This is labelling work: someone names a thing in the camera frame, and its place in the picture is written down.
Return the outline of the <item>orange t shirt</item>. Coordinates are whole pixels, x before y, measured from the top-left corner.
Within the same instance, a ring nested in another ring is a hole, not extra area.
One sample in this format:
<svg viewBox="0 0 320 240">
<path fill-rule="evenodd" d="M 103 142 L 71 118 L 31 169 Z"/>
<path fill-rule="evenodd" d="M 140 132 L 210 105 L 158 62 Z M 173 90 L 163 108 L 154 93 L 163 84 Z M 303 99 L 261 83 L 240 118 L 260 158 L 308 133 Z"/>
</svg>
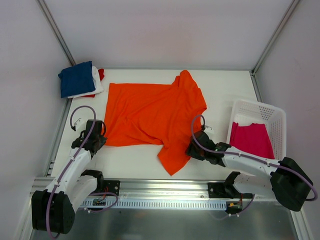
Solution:
<svg viewBox="0 0 320 240">
<path fill-rule="evenodd" d="M 203 93 L 187 70 L 172 84 L 110 83 L 106 145 L 161 145 L 157 157 L 172 176 L 190 160 L 185 153 L 190 137 L 201 130 L 195 117 L 206 109 Z"/>
</svg>

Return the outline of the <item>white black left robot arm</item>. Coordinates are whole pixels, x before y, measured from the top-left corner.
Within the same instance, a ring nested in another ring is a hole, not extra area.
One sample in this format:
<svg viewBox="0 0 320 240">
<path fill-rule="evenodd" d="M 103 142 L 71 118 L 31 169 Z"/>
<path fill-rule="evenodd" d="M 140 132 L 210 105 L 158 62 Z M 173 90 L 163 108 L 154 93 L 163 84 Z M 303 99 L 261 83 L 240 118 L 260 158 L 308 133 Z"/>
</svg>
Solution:
<svg viewBox="0 0 320 240">
<path fill-rule="evenodd" d="M 44 189 L 31 197 L 32 227 L 49 234 L 67 234 L 82 202 L 92 193 L 104 191 L 100 170 L 87 169 L 93 156 L 105 145 L 106 125 L 101 120 L 88 120 L 85 130 L 72 144 L 61 172 Z"/>
</svg>

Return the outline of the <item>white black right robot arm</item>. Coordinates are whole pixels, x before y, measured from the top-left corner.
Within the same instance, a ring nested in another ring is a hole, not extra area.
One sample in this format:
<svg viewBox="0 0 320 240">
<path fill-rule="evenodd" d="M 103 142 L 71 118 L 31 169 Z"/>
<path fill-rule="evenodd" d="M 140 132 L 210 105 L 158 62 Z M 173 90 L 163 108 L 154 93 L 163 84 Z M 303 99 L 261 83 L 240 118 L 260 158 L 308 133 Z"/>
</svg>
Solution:
<svg viewBox="0 0 320 240">
<path fill-rule="evenodd" d="M 228 198 L 239 194 L 264 196 L 294 212 L 300 211 L 305 202 L 318 198 L 312 180 L 289 157 L 263 158 L 224 142 L 214 143 L 203 130 L 191 134 L 186 154 L 232 170 L 220 191 Z"/>
</svg>

